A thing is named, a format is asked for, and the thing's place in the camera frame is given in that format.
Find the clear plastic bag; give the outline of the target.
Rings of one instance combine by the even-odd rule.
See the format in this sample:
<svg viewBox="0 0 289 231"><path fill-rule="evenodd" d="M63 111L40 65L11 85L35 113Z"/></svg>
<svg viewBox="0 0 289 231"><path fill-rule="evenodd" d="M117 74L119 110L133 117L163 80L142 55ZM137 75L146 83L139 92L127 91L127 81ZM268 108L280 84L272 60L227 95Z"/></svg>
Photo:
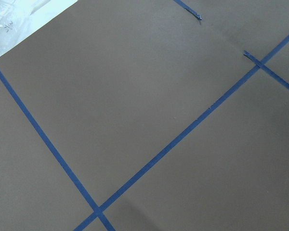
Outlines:
<svg viewBox="0 0 289 231"><path fill-rule="evenodd" d="M0 57L75 3L75 0L0 0Z"/></svg>

